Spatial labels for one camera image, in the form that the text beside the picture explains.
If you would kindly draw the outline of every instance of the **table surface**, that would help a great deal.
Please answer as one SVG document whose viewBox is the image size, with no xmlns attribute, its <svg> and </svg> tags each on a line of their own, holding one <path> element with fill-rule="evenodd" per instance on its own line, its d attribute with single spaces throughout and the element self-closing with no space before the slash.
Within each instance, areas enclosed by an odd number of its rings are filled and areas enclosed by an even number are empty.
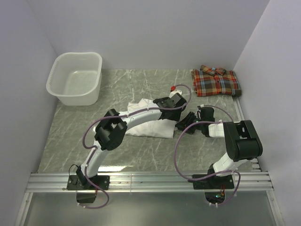
<svg viewBox="0 0 301 226">
<path fill-rule="evenodd" d="M 129 102 L 138 103 L 142 98 L 167 97 L 175 84 L 192 87 L 190 70 L 102 70 L 102 83 L 97 102 L 91 106 L 65 106 L 58 103 L 39 173 L 68 172 L 72 164 L 82 164 L 89 150 L 82 146 L 82 136 L 87 127 L 112 108 L 126 111 Z M 183 97 L 189 92 L 181 88 Z M 238 116 L 231 96 L 197 97 L 192 93 L 191 102 L 181 115 L 196 112 L 197 105 L 209 104 L 227 110 L 234 120 Z M 215 120 L 228 121 L 228 116 L 214 110 Z M 126 135 L 122 144 L 110 151 L 103 162 L 105 171 L 174 171 L 174 146 L 181 131 L 173 139 L 134 137 Z M 93 144 L 94 132 L 89 132 L 86 143 Z M 207 138 L 200 131 L 185 134 L 179 144 L 177 162 L 181 170 L 207 170 L 226 152 L 224 138 Z M 239 168 L 252 169 L 248 161 Z"/>
</svg>

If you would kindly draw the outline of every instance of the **cable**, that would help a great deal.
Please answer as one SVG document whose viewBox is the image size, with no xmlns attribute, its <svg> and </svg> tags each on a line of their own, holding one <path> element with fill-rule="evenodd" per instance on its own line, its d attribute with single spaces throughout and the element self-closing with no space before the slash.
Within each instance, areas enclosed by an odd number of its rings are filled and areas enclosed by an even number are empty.
<svg viewBox="0 0 301 226">
<path fill-rule="evenodd" d="M 235 170 L 235 171 L 232 171 L 232 170 L 223 170 L 223 171 L 219 171 L 219 172 L 216 172 L 216 173 L 209 174 L 209 175 L 207 175 L 207 176 L 205 176 L 205 177 L 202 177 L 202 178 L 189 178 L 189 177 L 183 175 L 183 174 L 180 172 L 180 170 L 179 170 L 179 168 L 178 168 L 178 166 L 177 166 L 176 153 L 177 153 L 177 148 L 178 148 L 178 145 L 179 145 L 179 143 L 180 143 L 181 138 L 183 137 L 183 135 L 185 134 L 185 132 L 186 132 L 190 127 L 192 127 L 192 126 L 194 126 L 194 125 L 198 125 L 198 124 L 203 124 L 203 123 L 208 123 L 208 124 L 219 124 L 219 123 L 221 123 L 221 122 L 198 121 L 198 122 L 195 122 L 195 123 L 193 123 L 193 124 L 187 126 L 187 127 L 183 130 L 183 132 L 180 134 L 180 136 L 179 136 L 179 138 L 178 138 L 178 140 L 177 140 L 177 143 L 175 144 L 175 148 L 174 148 L 174 167 L 175 167 L 175 170 L 178 172 L 178 174 L 179 174 L 182 178 L 184 178 L 184 179 L 186 179 L 186 180 L 190 180 L 190 181 L 204 180 L 204 179 L 213 177 L 213 176 L 215 176 L 215 175 L 217 175 L 217 174 L 220 174 L 220 173 L 230 173 L 230 172 L 231 172 L 231 173 L 236 173 L 236 174 L 238 174 L 238 182 L 237 182 L 237 185 L 236 185 L 236 187 L 235 187 L 235 189 L 234 189 L 232 195 L 230 196 L 230 198 L 228 198 L 228 199 L 225 200 L 224 202 L 222 202 L 222 203 L 220 203 L 220 204 L 217 204 L 218 206 L 220 206 L 220 205 L 223 205 L 223 204 L 227 203 L 229 200 L 231 200 L 231 199 L 234 197 L 235 193 L 237 192 L 238 186 L 239 186 L 239 184 L 240 184 L 240 179 L 241 179 L 241 175 L 240 175 L 239 172 L 237 172 L 236 170 Z"/>
<path fill-rule="evenodd" d="M 70 166 L 69 170 L 68 170 L 69 177 L 70 177 L 70 169 L 71 169 L 71 167 L 72 167 L 72 166 L 76 166 L 77 168 L 79 167 L 79 166 L 78 166 L 78 165 L 76 165 L 76 164 L 72 164 L 72 165 Z"/>
<path fill-rule="evenodd" d="M 204 105 L 205 107 L 215 107 L 217 109 L 220 109 L 221 111 L 225 112 L 226 115 L 229 116 L 229 118 L 231 119 L 231 121 L 234 121 L 233 117 L 230 115 L 229 112 L 227 112 L 226 110 L 222 109 L 221 107 L 218 107 L 218 106 L 214 106 L 214 105 Z"/>
<path fill-rule="evenodd" d="M 192 96 L 192 93 L 191 93 L 191 89 L 189 86 L 185 85 L 185 84 L 178 84 L 178 85 L 175 85 L 175 87 L 178 87 L 178 86 L 184 86 L 188 89 L 189 91 L 189 98 L 187 100 L 187 102 L 185 104 L 183 104 L 182 106 L 180 107 L 175 107 L 175 108 L 165 108 L 165 107 L 150 107 L 150 108 L 144 108 L 144 109 L 140 109 L 138 111 L 135 111 L 135 112 L 132 112 L 130 113 L 129 115 L 116 115 L 116 116 L 105 116 L 105 117 L 102 117 L 98 120 L 96 120 L 95 122 L 93 122 L 89 127 L 88 129 L 86 130 L 86 132 L 84 133 L 84 136 L 83 136 L 83 139 L 82 139 L 82 144 L 84 146 L 85 149 L 92 149 L 94 148 L 93 152 L 91 153 L 90 157 L 88 158 L 88 161 L 87 161 L 87 166 L 88 164 L 90 163 L 95 151 L 97 150 L 97 146 L 93 145 L 93 146 L 87 146 L 86 143 L 85 143 L 85 140 L 86 140 L 86 136 L 88 134 L 88 132 L 90 131 L 90 129 L 98 122 L 104 120 L 104 119 L 116 119 L 116 118 L 124 118 L 124 117 L 128 117 L 128 116 L 131 116 L 133 114 L 137 114 L 137 113 L 140 113 L 140 112 L 144 112 L 144 111 L 148 111 L 148 110 L 178 110 L 178 109 L 182 109 L 184 108 L 191 100 L 191 96 Z M 109 194 L 103 190 L 102 188 L 100 188 L 99 186 L 97 186 L 96 184 L 94 184 L 90 179 L 89 177 L 87 176 L 87 166 L 85 167 L 85 178 L 87 179 L 87 181 L 93 185 L 95 188 L 97 188 L 98 190 L 102 191 L 106 196 L 107 196 L 107 201 L 101 205 L 101 206 L 97 206 L 97 207 L 90 207 L 90 206 L 85 206 L 83 204 L 79 204 L 80 206 L 84 207 L 84 208 L 87 208 L 87 209 L 100 209 L 102 207 L 104 207 L 105 205 L 108 204 L 109 200 L 110 200 L 110 197 L 109 197 Z"/>
<path fill-rule="evenodd" d="M 90 157 L 88 158 L 88 161 L 87 161 L 87 165 L 89 165 L 89 163 L 90 163 L 90 161 L 91 161 L 91 159 L 92 159 L 92 157 L 93 157 L 93 155 L 94 155 L 94 153 L 95 153 L 96 150 L 97 150 L 97 149 L 94 149 L 93 152 L 90 154 Z M 102 204 L 102 205 L 100 205 L 100 206 L 95 206 L 95 207 L 94 207 L 94 206 L 85 206 L 85 205 L 83 205 L 83 204 L 79 204 L 79 205 L 82 206 L 82 207 L 84 207 L 84 208 L 86 208 L 86 209 L 93 209 L 93 210 L 95 210 L 95 209 L 100 209 L 100 208 L 106 206 L 106 205 L 108 204 L 109 200 L 110 200 L 109 194 L 108 194 L 105 190 L 103 190 L 101 187 L 97 186 L 96 184 L 94 184 L 94 183 L 90 180 L 90 178 L 89 178 L 88 175 L 87 175 L 87 166 L 85 167 L 85 178 L 86 178 L 87 181 L 88 181 L 91 185 L 93 185 L 97 190 L 102 191 L 102 192 L 107 196 L 107 201 L 106 201 L 104 204 Z"/>
<path fill-rule="evenodd" d="M 185 104 L 183 104 L 182 106 L 180 107 L 175 107 L 175 108 L 166 108 L 166 107 L 150 107 L 149 109 L 148 108 L 144 108 L 144 109 L 140 109 L 138 111 L 135 111 L 135 112 L 132 112 L 130 113 L 129 115 L 116 115 L 116 116 L 105 116 L 105 117 L 102 117 L 100 119 L 97 119 L 95 122 L 93 122 L 89 127 L 88 129 L 86 130 L 86 132 L 84 133 L 84 136 L 83 136 L 83 139 L 82 139 L 82 143 L 83 143 L 83 146 L 85 149 L 92 149 L 92 148 L 97 148 L 95 145 L 93 146 L 87 146 L 86 143 L 85 143 L 85 140 L 86 140 L 86 136 L 88 134 L 88 132 L 90 131 L 90 129 L 98 122 L 102 121 L 102 120 L 105 120 L 105 119 L 117 119 L 117 118 L 124 118 L 124 117 L 128 117 L 128 116 L 131 116 L 133 114 L 137 114 L 137 113 L 140 113 L 140 112 L 144 112 L 144 111 L 148 111 L 148 110 L 178 110 L 178 109 L 182 109 L 184 108 L 191 100 L 191 89 L 189 86 L 185 85 L 185 84 L 178 84 L 178 85 L 175 85 L 175 87 L 178 87 L 178 86 L 184 86 L 188 89 L 189 91 L 189 98 L 187 100 L 187 102 Z"/>
</svg>

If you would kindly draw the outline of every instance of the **white plastic basket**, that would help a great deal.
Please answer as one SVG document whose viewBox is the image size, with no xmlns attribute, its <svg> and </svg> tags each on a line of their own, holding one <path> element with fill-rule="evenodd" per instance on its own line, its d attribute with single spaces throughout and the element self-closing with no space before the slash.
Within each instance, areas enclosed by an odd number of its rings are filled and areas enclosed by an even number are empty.
<svg viewBox="0 0 301 226">
<path fill-rule="evenodd" d="M 98 53 L 64 53 L 54 62 L 48 93 L 64 105 L 92 105 L 99 95 L 103 59 Z"/>
</svg>

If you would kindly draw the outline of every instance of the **corner wall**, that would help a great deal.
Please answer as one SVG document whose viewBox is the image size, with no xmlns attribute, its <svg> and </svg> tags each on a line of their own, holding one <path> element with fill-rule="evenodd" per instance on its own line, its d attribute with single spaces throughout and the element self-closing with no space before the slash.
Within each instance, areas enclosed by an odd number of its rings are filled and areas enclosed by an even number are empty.
<svg viewBox="0 0 301 226">
<path fill-rule="evenodd" d="M 60 55 L 105 69 L 233 69 L 269 0 L 27 0 Z"/>
<path fill-rule="evenodd" d="M 271 0 L 235 65 L 286 225 L 300 225 L 301 2 Z"/>
<path fill-rule="evenodd" d="M 0 2 L 0 224 L 16 220 L 56 107 L 46 81 L 56 53 L 25 0 Z"/>
</svg>

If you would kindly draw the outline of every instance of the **folded plaid shirt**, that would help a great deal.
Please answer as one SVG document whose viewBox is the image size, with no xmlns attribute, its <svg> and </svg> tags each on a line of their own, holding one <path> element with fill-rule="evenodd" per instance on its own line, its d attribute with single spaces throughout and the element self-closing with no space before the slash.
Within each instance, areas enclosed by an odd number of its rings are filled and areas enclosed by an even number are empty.
<svg viewBox="0 0 301 226">
<path fill-rule="evenodd" d="M 202 65 L 200 71 L 193 69 L 191 75 L 194 91 L 198 97 L 218 94 L 241 95 L 241 89 L 234 71 L 226 71 L 223 68 L 209 68 Z"/>
</svg>

